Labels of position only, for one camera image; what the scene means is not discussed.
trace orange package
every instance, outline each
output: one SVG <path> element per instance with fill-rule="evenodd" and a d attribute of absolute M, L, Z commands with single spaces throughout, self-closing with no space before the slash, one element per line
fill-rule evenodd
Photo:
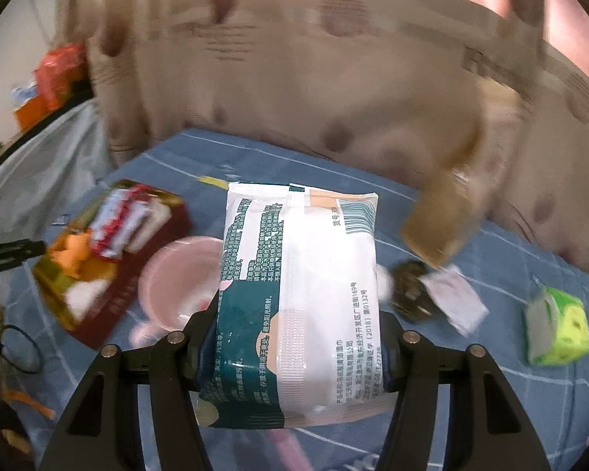
<path fill-rule="evenodd" d="M 46 100 L 41 96 L 35 80 L 26 86 L 18 86 L 11 91 L 13 114 L 22 132 L 27 132 L 39 124 L 49 114 Z"/>
<path fill-rule="evenodd" d="M 72 96 L 72 84 L 88 77 L 85 46 L 69 44 L 49 51 L 41 59 L 35 77 L 48 108 L 58 110 Z"/>

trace green tissue pack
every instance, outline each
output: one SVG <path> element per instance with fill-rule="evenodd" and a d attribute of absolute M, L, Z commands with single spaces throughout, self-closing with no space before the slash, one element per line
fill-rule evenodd
<path fill-rule="evenodd" d="M 544 287 L 526 309 L 528 360 L 564 366 L 589 353 L 589 324 L 581 300 Z"/>

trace wet wipes package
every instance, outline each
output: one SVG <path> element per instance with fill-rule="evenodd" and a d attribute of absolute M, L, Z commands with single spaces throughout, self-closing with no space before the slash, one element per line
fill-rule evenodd
<path fill-rule="evenodd" d="M 374 193 L 230 184 L 199 423 L 326 425 L 394 407 L 382 388 L 376 210 Z"/>

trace pink cup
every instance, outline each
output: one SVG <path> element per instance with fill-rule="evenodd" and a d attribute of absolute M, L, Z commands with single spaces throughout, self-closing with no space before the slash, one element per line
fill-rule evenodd
<path fill-rule="evenodd" d="M 186 237 L 152 256 L 137 286 L 150 320 L 131 331 L 134 347 L 183 329 L 193 313 L 209 306 L 218 292 L 221 257 L 222 241 L 214 237 Z"/>

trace blue bedsheet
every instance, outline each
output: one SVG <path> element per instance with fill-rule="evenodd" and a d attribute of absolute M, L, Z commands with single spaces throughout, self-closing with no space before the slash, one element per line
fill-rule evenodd
<path fill-rule="evenodd" d="M 378 262 L 389 267 L 413 257 L 397 232 L 415 200 L 414 190 L 324 159 L 247 139 L 190 130 L 143 153 L 105 182 L 128 178 L 177 193 L 187 203 L 195 233 L 221 238 L 227 193 L 200 182 L 200 176 L 256 183 L 299 183 L 343 193 L 376 192 L 379 195 L 375 231 Z M 68 211 L 76 214 L 100 195 L 104 187 L 102 183 Z M 60 228 L 51 228 L 47 241 L 59 231 Z M 488 317 L 469 339 L 440 319 L 424 323 L 418 330 L 437 345 L 455 349 L 465 349 L 475 341 L 485 345 L 526 408 L 553 469 L 568 470 L 589 437 L 589 355 L 568 367 L 530 367 L 525 359 L 523 310 L 526 300 L 534 293 L 531 275 L 535 274 L 545 284 L 582 299 L 589 317 L 589 275 L 488 222 L 454 262 L 479 293 L 490 312 Z M 59 415 L 95 351 L 71 338 L 57 324 L 33 283 L 31 265 L 25 264 L 14 274 L 5 319 L 35 338 L 44 353 L 46 366 L 41 376 L 11 373 L 8 380 L 11 387 L 25 391 Z M 121 319 L 109 341 L 129 349 L 129 330 L 142 319 L 145 314 L 136 303 Z M 405 321 L 402 323 L 405 328 L 412 327 Z M 141 391 L 140 395 L 146 464 L 150 471 L 157 471 L 148 391 Z M 442 467 L 448 399 L 449 391 L 442 387 L 428 471 Z M 17 410 L 41 455 L 51 436 L 53 422 L 25 405 L 18 405 Z M 308 469 L 313 470 L 362 470 L 374 469 L 389 421 L 390 414 L 384 414 L 346 425 L 293 429 L 277 434 L 212 428 L 202 429 L 202 434 L 216 471 L 304 471 L 305 459 Z M 299 445 L 304 460 L 287 464 L 287 455 L 284 457 L 275 444 L 280 438 L 288 441 L 289 448 Z"/>

